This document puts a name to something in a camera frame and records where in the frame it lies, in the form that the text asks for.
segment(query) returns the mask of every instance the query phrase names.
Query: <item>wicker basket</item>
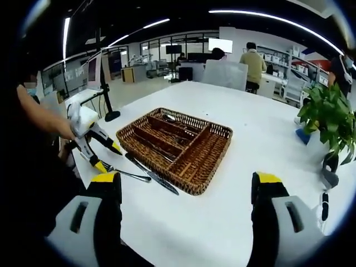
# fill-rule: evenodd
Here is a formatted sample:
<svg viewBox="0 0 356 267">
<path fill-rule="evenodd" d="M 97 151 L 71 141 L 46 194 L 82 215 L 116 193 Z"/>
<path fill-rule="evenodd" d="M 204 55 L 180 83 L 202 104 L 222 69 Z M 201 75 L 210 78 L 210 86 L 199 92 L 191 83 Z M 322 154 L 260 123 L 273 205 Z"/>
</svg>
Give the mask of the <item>wicker basket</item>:
<svg viewBox="0 0 356 267">
<path fill-rule="evenodd" d="M 175 122 L 167 122 L 171 115 Z M 160 177 L 191 195 L 209 185 L 231 141 L 225 126 L 157 108 L 116 133 L 121 146 Z"/>
</svg>

